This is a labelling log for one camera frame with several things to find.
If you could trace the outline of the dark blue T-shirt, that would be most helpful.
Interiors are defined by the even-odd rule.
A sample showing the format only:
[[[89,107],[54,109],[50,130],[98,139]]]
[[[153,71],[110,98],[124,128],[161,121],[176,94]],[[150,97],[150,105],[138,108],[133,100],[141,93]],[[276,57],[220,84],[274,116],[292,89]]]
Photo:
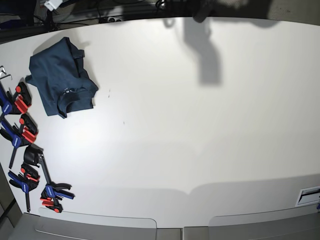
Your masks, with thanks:
[[[85,51],[68,37],[30,57],[25,81],[37,88],[47,116],[65,119],[68,113],[94,107],[99,88],[84,68],[84,57]]]

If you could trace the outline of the blue red bar clamp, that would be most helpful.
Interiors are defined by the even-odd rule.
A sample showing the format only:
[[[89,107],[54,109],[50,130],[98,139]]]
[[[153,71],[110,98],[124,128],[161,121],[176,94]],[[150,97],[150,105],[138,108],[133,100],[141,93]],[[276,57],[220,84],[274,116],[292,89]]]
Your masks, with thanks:
[[[40,176],[37,170],[25,162],[22,163],[20,171],[21,173],[19,174],[15,174],[11,170],[8,172],[9,183],[24,192],[26,210],[29,213],[31,210],[29,193],[38,187]]]
[[[32,97],[23,81],[18,83],[13,95],[11,95],[9,91],[5,92],[3,86],[0,85],[0,121],[2,121],[7,115],[25,114],[31,104]]]
[[[13,151],[9,162],[9,169],[11,169],[14,164],[18,148],[33,144],[38,135],[37,124],[27,113],[24,113],[20,116],[19,123],[20,126],[17,128],[15,125],[10,125],[5,118],[3,118],[1,121],[2,127],[0,134],[6,140],[10,141],[13,146]]]

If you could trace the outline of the blue black bar clamp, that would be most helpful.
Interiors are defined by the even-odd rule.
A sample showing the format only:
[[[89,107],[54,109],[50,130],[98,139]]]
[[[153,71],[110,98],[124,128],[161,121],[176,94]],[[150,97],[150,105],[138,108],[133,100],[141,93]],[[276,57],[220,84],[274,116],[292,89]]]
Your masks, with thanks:
[[[69,192],[72,186],[67,183],[55,183],[52,181],[44,153],[41,149],[35,148],[32,145],[28,146],[25,149],[23,160],[30,166],[41,166],[46,180],[45,188],[40,197],[42,205],[56,213],[61,213],[63,211],[63,206],[60,201],[62,201],[63,198],[73,200],[75,197],[73,193]]]

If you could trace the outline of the grey chair back left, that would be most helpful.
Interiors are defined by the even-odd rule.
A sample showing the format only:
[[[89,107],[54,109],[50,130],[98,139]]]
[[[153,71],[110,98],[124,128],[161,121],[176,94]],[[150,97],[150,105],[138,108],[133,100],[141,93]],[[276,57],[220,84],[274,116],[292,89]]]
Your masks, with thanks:
[[[180,240],[179,228],[135,228],[80,223],[25,213],[10,240]]]

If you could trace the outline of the grey chair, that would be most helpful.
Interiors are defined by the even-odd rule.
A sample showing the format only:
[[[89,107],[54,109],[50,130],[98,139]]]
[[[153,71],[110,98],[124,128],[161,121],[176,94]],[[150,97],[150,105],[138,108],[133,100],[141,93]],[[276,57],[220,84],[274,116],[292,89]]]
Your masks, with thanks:
[[[184,240],[318,240],[315,205],[213,217],[207,226],[184,227]]]
[[[25,213],[10,240],[180,240],[179,228],[135,228],[80,223]]]

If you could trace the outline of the silver metal hook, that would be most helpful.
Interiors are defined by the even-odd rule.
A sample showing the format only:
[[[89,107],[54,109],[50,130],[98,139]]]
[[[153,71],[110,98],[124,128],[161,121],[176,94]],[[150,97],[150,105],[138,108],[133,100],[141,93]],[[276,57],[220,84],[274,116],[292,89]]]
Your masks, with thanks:
[[[5,67],[3,65],[0,66],[0,80],[5,79],[5,78],[9,78],[10,80],[12,80],[12,75],[7,73],[5,70]]]

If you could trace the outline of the grey chair back right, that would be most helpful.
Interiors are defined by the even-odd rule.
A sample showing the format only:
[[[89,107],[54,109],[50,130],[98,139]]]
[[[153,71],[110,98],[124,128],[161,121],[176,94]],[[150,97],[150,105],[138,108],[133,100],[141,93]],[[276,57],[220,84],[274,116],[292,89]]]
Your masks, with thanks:
[[[207,226],[184,227],[184,240],[318,240],[315,205],[213,217]]]

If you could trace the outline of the aluminium frame rail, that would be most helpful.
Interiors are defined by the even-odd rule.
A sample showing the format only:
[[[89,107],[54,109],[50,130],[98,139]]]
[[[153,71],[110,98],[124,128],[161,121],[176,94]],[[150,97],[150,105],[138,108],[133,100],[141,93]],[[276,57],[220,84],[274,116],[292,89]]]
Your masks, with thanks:
[[[124,20],[123,8],[121,6],[99,6],[89,9],[80,8],[80,5],[70,5],[65,8],[58,8],[53,14],[55,23],[80,22],[98,18],[116,18]]]

